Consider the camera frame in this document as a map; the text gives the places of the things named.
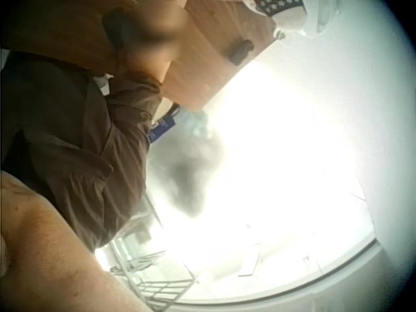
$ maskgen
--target skin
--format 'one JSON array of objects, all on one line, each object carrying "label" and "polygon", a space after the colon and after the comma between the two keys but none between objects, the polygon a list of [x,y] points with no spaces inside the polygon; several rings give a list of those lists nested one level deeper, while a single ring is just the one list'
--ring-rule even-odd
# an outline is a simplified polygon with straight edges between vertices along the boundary
[{"label": "skin", "polygon": [[[186,0],[177,2],[184,7]],[[170,65],[164,47],[148,51],[152,56],[131,47],[121,51],[120,66],[145,71],[162,82]],[[10,311],[151,311],[102,270],[50,202],[6,172],[1,172],[0,213],[2,307]]]}]

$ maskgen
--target patterned fabric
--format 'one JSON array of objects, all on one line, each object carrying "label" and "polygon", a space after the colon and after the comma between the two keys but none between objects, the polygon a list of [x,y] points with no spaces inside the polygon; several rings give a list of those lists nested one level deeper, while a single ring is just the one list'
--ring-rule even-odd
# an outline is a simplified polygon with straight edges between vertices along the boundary
[{"label": "patterned fabric", "polygon": [[35,190],[47,184],[89,250],[108,243],[140,209],[160,84],[145,74],[115,77],[104,97],[85,71],[53,60],[6,64],[1,82],[2,156],[23,131],[38,179],[19,178]]},{"label": "patterned fabric", "polygon": [[276,15],[289,8],[302,7],[303,0],[255,0],[258,11],[265,13],[268,16]]}]

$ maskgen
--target wooden desk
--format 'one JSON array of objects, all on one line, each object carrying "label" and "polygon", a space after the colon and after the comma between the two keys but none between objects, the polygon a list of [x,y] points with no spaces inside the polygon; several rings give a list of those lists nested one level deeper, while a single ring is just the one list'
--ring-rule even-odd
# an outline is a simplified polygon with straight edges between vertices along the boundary
[{"label": "wooden desk", "polygon": [[[97,72],[114,73],[116,54],[101,18],[133,0],[25,0],[2,20],[2,47],[53,57]],[[203,107],[244,65],[273,42],[272,21],[232,1],[188,0],[192,23],[187,44],[166,76],[164,95],[180,105]],[[255,46],[235,66],[230,50],[244,39]]]}]

